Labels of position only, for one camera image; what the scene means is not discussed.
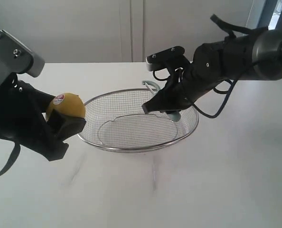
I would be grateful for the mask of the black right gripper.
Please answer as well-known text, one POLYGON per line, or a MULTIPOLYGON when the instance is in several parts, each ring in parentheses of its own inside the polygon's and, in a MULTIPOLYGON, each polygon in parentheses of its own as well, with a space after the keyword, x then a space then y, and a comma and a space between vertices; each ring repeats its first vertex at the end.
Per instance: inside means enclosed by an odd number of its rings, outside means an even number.
POLYGON ((199 73, 194 63, 178 57, 166 63, 169 77, 164 88, 142 104, 145 114, 188 109, 217 86, 215 73, 199 73))

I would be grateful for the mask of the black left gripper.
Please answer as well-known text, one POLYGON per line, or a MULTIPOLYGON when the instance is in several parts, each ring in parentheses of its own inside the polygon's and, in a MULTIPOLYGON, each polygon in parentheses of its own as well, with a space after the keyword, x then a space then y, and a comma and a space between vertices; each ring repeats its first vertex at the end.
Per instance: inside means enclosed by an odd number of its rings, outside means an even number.
POLYGON ((86 120, 56 110, 45 120, 43 113, 46 114, 56 95, 39 91, 18 79, 24 73, 39 76, 44 64, 36 56, 0 56, 0 139, 20 143, 48 161, 56 161, 68 149, 63 141, 80 133, 86 120))

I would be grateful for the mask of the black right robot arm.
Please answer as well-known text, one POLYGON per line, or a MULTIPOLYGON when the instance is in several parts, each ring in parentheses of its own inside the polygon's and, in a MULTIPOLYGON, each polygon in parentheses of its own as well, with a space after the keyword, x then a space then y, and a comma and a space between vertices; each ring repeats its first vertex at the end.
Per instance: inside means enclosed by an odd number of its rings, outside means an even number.
POLYGON ((165 86, 142 105, 146 114, 188 109, 220 83, 282 79, 282 31, 254 29, 241 37, 199 46, 192 60, 175 46, 146 58, 148 70, 166 69, 165 86))

